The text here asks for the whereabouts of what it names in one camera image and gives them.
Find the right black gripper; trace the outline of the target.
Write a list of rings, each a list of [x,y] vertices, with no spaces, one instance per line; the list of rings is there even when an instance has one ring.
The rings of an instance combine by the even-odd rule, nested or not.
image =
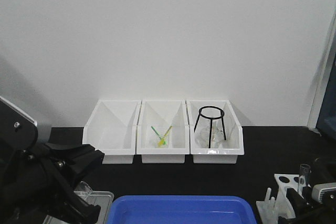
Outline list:
[[[286,197],[289,200],[295,218],[278,217],[278,223],[335,223],[335,200],[324,204],[309,205],[293,188],[288,188]]]

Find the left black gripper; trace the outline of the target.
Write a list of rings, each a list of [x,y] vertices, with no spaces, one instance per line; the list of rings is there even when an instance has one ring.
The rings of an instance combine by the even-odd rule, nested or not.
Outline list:
[[[46,144],[46,153],[1,150],[1,223],[43,212],[67,223],[96,223],[101,207],[75,193],[102,165],[104,153],[90,144]]]

